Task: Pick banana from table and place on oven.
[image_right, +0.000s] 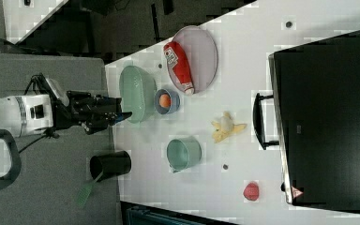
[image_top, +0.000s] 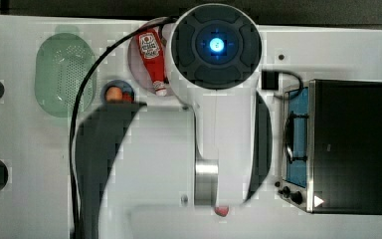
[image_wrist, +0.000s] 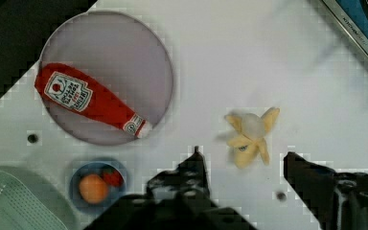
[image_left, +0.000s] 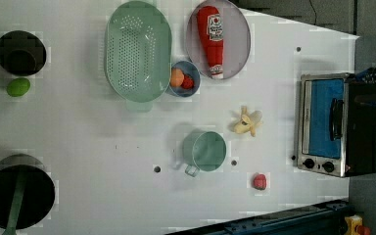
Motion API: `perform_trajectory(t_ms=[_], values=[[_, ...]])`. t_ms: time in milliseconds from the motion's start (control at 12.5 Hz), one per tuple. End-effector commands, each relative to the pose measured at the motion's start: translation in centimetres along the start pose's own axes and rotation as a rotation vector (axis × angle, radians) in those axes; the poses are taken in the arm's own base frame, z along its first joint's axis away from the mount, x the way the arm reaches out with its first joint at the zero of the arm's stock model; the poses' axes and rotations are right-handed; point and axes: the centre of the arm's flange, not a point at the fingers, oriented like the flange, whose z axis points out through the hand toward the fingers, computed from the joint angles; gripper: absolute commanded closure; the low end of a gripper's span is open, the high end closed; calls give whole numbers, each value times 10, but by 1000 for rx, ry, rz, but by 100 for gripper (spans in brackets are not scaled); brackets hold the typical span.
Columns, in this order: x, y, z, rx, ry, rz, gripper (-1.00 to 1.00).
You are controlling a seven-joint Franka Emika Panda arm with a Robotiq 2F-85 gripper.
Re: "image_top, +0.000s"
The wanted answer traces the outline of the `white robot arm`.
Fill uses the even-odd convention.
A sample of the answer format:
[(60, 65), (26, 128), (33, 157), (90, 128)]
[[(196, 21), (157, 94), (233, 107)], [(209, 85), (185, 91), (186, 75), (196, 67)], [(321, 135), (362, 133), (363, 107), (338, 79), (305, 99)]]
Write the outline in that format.
[(261, 114), (257, 91), (262, 37), (241, 10), (210, 3), (183, 14), (168, 39), (165, 67), (178, 101), (191, 108), (191, 150), (156, 156), (111, 183), (124, 167), (118, 156), (140, 104), (105, 104), (80, 126), (75, 154), (82, 164), (77, 239), (132, 239), (129, 213), (141, 206), (226, 207), (248, 200), (260, 182), (252, 176)]

